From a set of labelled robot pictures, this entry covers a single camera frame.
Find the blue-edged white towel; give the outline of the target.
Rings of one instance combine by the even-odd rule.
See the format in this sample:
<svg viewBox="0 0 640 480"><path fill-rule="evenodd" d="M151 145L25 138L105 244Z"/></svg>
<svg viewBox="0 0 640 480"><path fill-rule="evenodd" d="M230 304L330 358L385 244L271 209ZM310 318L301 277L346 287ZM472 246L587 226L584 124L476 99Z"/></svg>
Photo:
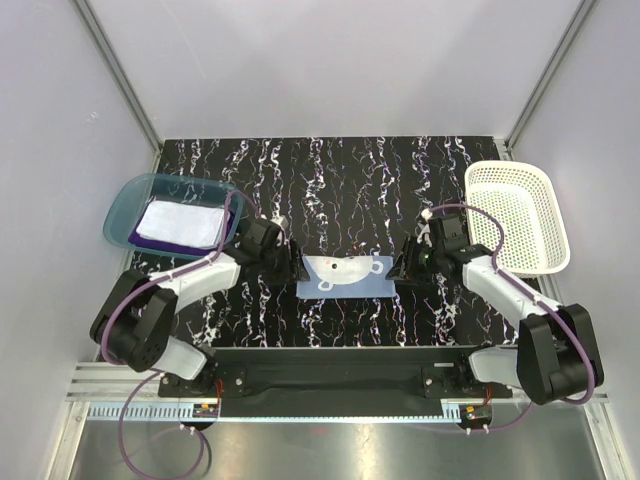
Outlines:
<svg viewBox="0 0 640 480"><path fill-rule="evenodd" d="M302 300L386 299L396 295L386 278L393 265L389 256L304 256L308 281L299 281L296 296Z"/></svg>

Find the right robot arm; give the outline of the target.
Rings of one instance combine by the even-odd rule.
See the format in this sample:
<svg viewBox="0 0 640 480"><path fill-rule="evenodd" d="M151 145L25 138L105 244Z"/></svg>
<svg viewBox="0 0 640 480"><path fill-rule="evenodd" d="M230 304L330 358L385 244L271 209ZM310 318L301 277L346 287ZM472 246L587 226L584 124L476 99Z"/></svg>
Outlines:
<svg viewBox="0 0 640 480"><path fill-rule="evenodd" d="M522 390L536 405L589 402L604 370L589 312L533 289L498 263L499 249L471 243L449 204L422 211L420 233L405 240L387 279L423 286L442 275L481 297L517 330L511 346L476 348L454 384L476 396L489 384Z"/></svg>

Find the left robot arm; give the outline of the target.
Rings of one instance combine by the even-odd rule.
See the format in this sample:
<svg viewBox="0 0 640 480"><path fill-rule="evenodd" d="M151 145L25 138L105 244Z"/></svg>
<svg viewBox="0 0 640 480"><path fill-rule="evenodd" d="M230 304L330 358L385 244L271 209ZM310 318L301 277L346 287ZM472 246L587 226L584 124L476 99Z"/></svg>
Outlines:
<svg viewBox="0 0 640 480"><path fill-rule="evenodd" d="M120 275L97 314L90 338L103 359L142 373L164 373L196 396L215 386L213 358L175 337L174 319L184 308L214 293L259 279L287 285L310 276L300 247L286 238L282 216L245 223L222 250L172 270Z"/></svg>

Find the light blue towel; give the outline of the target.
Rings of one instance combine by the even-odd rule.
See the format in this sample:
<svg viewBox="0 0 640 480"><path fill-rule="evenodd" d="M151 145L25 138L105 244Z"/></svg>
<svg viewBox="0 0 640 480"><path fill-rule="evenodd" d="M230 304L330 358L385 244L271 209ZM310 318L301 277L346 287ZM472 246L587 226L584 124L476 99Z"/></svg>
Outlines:
<svg viewBox="0 0 640 480"><path fill-rule="evenodd" d="M145 240L206 250L218 245L226 229L223 208L153 200L135 233Z"/></svg>

